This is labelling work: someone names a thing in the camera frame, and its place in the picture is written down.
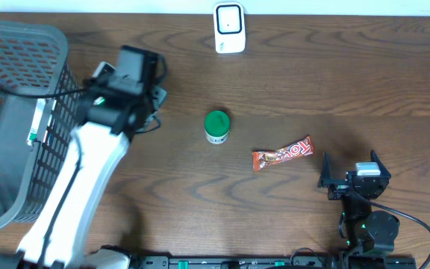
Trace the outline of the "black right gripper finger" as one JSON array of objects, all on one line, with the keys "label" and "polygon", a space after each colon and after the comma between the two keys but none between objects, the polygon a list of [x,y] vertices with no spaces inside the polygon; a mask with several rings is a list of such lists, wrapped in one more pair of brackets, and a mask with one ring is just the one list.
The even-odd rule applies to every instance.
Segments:
[{"label": "black right gripper finger", "polygon": [[318,188],[327,188],[332,183],[331,168],[329,164],[329,156],[327,152],[323,153],[322,168],[320,177],[317,183]]},{"label": "black right gripper finger", "polygon": [[382,164],[382,162],[380,161],[380,159],[378,158],[376,151],[374,149],[372,149],[370,151],[370,157],[371,157],[371,162],[375,162],[378,165],[378,169],[380,171],[380,177],[382,178],[386,178],[386,179],[390,179],[391,178],[391,174],[390,172],[387,170],[387,168]]}]

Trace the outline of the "white green medicine box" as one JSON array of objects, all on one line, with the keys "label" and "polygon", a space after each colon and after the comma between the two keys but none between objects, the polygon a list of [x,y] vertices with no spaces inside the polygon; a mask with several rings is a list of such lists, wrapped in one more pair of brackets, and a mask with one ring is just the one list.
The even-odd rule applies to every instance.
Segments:
[{"label": "white green medicine box", "polygon": [[31,128],[28,133],[26,143],[29,146],[33,146],[34,143],[39,140],[38,133],[40,129],[45,130],[43,141],[46,140],[48,135],[47,128],[51,125],[52,114],[55,110],[57,101],[55,99],[38,99],[36,107],[34,109],[33,120]]}]

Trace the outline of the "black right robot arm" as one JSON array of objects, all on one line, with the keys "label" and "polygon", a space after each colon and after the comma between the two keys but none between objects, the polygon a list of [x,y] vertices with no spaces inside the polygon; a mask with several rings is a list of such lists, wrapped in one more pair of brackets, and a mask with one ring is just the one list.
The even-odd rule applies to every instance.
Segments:
[{"label": "black right robot arm", "polygon": [[373,200],[386,190],[391,174],[375,151],[370,152],[370,158],[368,162],[358,162],[344,179],[333,179],[325,153],[317,186],[328,189],[329,200],[341,201],[340,234],[349,241],[349,248],[358,248],[362,254],[386,256],[394,250],[400,222],[386,211],[372,210]]}]

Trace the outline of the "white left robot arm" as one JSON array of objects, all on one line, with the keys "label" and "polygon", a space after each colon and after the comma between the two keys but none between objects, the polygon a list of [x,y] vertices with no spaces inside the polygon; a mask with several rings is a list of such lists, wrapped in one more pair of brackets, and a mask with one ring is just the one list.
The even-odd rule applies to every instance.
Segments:
[{"label": "white left robot arm", "polygon": [[17,251],[0,250],[0,268],[88,268],[84,245],[102,194],[133,137],[161,121],[167,74],[163,55],[122,46],[114,71],[84,80],[52,192]]}]

